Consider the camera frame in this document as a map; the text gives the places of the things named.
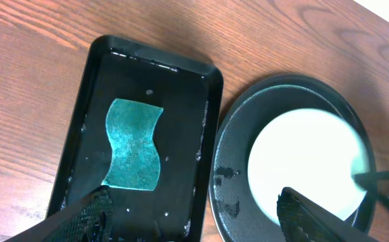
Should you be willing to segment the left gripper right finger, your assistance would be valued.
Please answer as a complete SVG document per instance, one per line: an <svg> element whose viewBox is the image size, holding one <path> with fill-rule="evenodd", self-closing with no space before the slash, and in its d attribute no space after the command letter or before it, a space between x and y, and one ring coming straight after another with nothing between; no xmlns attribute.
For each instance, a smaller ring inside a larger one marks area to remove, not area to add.
<svg viewBox="0 0 389 242"><path fill-rule="evenodd" d="M376 242L290 187L278 196L277 215L286 242Z"/></svg>

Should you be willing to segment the round black serving tray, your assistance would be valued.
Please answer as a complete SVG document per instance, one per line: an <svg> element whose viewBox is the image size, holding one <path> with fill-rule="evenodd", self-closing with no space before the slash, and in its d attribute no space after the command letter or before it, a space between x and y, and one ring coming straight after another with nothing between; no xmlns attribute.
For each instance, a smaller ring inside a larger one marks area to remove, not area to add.
<svg viewBox="0 0 389 242"><path fill-rule="evenodd" d="M317 108L347 121L368 150L368 167L376 168L372 145L359 116L332 87L304 75L264 79L236 99L216 138L209 197L223 241L284 241L279 225L261 212L251 195L247 165L251 147L263 127L280 114L298 108Z"/></svg>

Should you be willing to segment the mint green plate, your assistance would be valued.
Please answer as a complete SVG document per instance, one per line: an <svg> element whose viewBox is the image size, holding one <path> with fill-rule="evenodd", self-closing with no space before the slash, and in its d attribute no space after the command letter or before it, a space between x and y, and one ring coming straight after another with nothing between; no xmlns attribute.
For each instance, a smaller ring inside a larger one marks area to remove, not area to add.
<svg viewBox="0 0 389 242"><path fill-rule="evenodd" d="M258 207L277 224L277 199L285 187L346 220L366 195L353 175L369 170L367 147L348 122L304 108L274 118L259 133L247 177Z"/></svg>

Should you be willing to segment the black rectangular water tray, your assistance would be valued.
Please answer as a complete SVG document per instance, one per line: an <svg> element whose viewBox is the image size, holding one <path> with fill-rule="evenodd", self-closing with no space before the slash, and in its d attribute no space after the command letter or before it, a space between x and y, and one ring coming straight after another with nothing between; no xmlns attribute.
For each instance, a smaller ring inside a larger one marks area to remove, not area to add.
<svg viewBox="0 0 389 242"><path fill-rule="evenodd" d="M213 64L94 40L48 214L105 185L110 239L199 241L222 89Z"/></svg>

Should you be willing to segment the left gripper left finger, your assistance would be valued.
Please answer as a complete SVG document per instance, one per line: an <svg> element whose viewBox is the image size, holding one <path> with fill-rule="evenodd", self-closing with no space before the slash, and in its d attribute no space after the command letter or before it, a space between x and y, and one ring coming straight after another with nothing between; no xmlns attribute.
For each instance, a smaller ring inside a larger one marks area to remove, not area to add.
<svg viewBox="0 0 389 242"><path fill-rule="evenodd" d="M113 200L109 186L100 186L7 242L109 241Z"/></svg>

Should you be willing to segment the green yellow sponge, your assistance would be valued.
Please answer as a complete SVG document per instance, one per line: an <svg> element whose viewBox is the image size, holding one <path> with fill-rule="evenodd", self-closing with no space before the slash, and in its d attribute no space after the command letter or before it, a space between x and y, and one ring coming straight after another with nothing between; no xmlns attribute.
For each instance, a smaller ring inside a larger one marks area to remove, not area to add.
<svg viewBox="0 0 389 242"><path fill-rule="evenodd" d="M155 190L161 162L153 136L162 113L161 107L128 99L112 102L105 118L112 156L103 185L125 190Z"/></svg>

